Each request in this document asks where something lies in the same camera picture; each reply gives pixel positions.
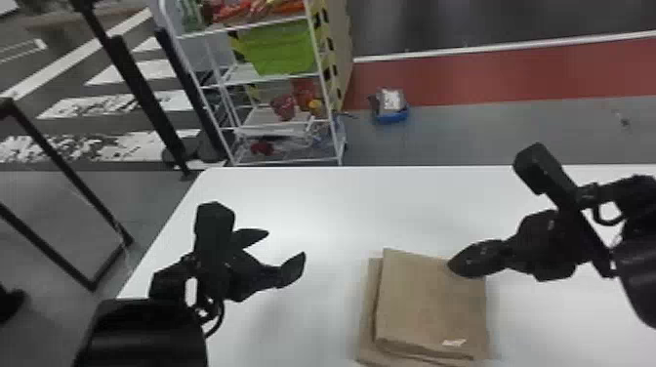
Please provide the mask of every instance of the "towel label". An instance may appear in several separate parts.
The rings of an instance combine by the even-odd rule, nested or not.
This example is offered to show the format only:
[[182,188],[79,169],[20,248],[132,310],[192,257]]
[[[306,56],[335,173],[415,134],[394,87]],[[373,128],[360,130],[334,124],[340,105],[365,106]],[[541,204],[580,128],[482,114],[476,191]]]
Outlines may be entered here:
[[442,345],[444,347],[462,347],[464,343],[467,342],[467,339],[455,339],[452,341],[444,341]]

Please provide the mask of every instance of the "white floor marking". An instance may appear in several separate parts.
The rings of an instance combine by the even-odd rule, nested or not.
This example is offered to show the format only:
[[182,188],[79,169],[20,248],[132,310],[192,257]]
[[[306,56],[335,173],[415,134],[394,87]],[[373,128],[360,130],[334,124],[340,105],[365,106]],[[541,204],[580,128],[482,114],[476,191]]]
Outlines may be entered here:
[[34,39],[30,39],[29,41],[24,41],[24,42],[17,43],[16,45],[3,47],[3,48],[0,49],[0,54],[4,54],[4,53],[6,53],[8,51],[11,51],[11,50],[21,49],[23,47],[29,47],[29,46],[35,46],[37,48],[41,48],[42,44],[45,45],[45,42],[43,42],[43,40],[41,38],[34,38]]
[[160,50],[162,47],[159,45],[159,42],[157,42],[157,39],[155,37],[150,37],[146,39],[145,41],[142,42],[141,45],[135,47],[134,50],[132,50],[133,53],[142,53],[145,51],[154,51],[154,50]]
[[0,54],[5,56],[5,58],[0,59],[0,63],[19,59],[46,49],[48,49],[48,45],[46,45],[46,43],[43,42],[41,38],[34,38],[31,41],[21,42],[17,45],[6,47],[0,50]]
[[[175,78],[176,73],[168,60],[149,60],[137,62],[137,67],[142,72],[146,80]],[[100,84],[113,84],[123,83],[121,74],[116,69],[116,66],[111,65],[100,74],[94,76],[85,83],[85,85],[100,85]]]
[[[189,111],[191,103],[185,91],[156,91],[155,97],[165,111]],[[128,113],[139,105],[132,94],[64,99],[43,111],[37,119],[71,118]]]
[[[180,138],[194,137],[199,129],[178,130]],[[101,134],[46,136],[67,161],[83,158],[92,162],[158,162],[164,143],[154,131],[122,136]],[[39,163],[50,158],[30,136],[8,137],[0,142],[0,163]]]
[[572,45],[585,45],[589,43],[617,42],[641,38],[656,37],[656,30],[645,30],[642,32],[617,33],[606,35],[582,36],[582,37],[564,37],[539,41],[511,42],[497,45],[477,46],[477,47],[456,47],[453,49],[428,50],[414,53],[399,53],[388,55],[363,56],[353,59],[355,63],[366,63],[376,61],[395,61],[405,59],[435,58],[462,54],[478,54],[511,50],[527,50],[545,47],[560,47]]
[[[123,22],[117,24],[112,29],[110,29],[107,34],[118,35],[125,34],[130,29],[136,27],[142,22],[146,21],[151,17],[150,10],[148,8],[143,9],[142,11],[136,13],[130,18],[124,20]],[[19,84],[3,92],[0,97],[11,97],[14,100],[19,100],[28,94],[34,92],[37,88],[53,80],[58,75],[69,70],[74,65],[88,58],[94,52],[101,49],[101,43],[97,39],[92,39],[77,49],[71,51],[70,53],[64,55],[48,66],[42,68],[41,70],[35,72],[29,77],[23,79]]]

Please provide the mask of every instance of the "crosswalk stripe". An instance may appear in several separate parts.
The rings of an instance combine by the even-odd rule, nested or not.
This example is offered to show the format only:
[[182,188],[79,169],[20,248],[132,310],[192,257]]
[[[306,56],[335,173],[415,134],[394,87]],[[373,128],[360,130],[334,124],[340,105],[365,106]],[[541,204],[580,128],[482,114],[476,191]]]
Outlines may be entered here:
[[162,47],[159,45],[159,42],[157,42],[157,39],[155,37],[150,37],[147,38],[145,41],[143,41],[139,46],[135,47],[132,52],[133,53],[142,53],[146,51],[154,51],[154,50],[159,50]]
[[[177,131],[180,138],[194,137],[199,132],[199,129]],[[165,147],[154,131],[131,132],[119,136],[47,135],[46,139],[67,161],[155,162],[161,161]],[[0,163],[39,163],[49,159],[31,136],[12,136],[0,142]]]
[[[149,60],[137,62],[137,67],[142,72],[143,77],[147,80],[175,78],[176,73],[168,60]],[[116,66],[111,65],[100,74],[91,78],[85,85],[100,85],[122,83],[123,78],[119,74]]]
[[[150,11],[148,8],[140,11],[139,13],[133,15],[131,18],[119,23],[110,29],[107,34],[117,35],[125,34],[130,29],[136,27],[137,25],[143,23],[151,17]],[[77,49],[71,51],[70,53],[64,55],[63,57],[57,59],[48,66],[42,68],[41,70],[33,73],[28,78],[23,79],[19,84],[11,87],[6,90],[0,97],[10,97],[14,100],[19,100],[28,94],[32,93],[37,88],[48,83],[49,81],[55,79],[57,76],[61,75],[65,71],[74,67],[76,64],[88,58],[94,52],[101,49],[101,43],[97,39],[92,39],[91,41],[83,44]]]
[[[155,97],[165,111],[189,111],[191,103],[185,91],[156,91]],[[139,104],[132,94],[63,99],[43,111],[37,119],[73,118],[128,113]]]

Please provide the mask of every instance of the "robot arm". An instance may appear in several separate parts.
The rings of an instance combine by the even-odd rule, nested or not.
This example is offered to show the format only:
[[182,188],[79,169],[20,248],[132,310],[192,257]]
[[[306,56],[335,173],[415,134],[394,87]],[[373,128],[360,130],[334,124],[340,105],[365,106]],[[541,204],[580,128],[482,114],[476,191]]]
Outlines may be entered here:
[[[547,194],[557,210],[527,216],[506,240],[472,244],[449,261],[449,268],[468,278],[509,268],[551,281],[592,262],[601,277],[619,276],[638,317],[656,328],[656,180],[633,176],[579,187],[539,143],[522,150],[513,168],[534,193]],[[599,208],[605,203],[614,203],[620,216],[602,218]],[[598,224],[624,224],[622,241],[608,248],[584,210],[591,210]]]

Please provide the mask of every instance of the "red floor stripe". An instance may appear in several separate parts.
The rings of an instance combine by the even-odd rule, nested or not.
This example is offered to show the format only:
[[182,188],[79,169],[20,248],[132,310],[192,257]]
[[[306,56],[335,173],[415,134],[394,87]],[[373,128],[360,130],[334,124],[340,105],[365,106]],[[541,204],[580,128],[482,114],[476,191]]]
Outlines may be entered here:
[[345,109],[379,87],[413,105],[656,95],[656,39],[358,63]]

